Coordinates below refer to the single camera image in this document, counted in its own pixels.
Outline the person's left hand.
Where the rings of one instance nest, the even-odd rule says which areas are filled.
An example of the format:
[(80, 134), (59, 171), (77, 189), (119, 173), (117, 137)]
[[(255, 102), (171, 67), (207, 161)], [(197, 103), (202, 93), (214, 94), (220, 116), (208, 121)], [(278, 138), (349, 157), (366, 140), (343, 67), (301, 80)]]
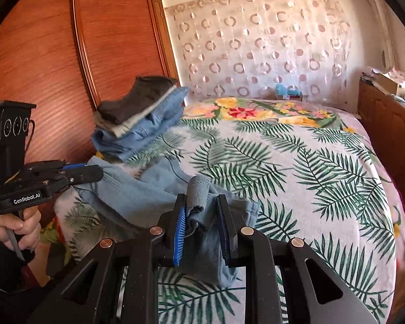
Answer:
[(19, 240), (21, 250), (34, 250), (41, 240), (40, 221), (41, 212), (37, 206), (26, 208), (23, 211), (22, 220), (13, 214), (0, 215), (0, 242), (10, 250), (14, 250), (7, 233), (7, 230), (12, 230), (16, 235), (21, 236)]

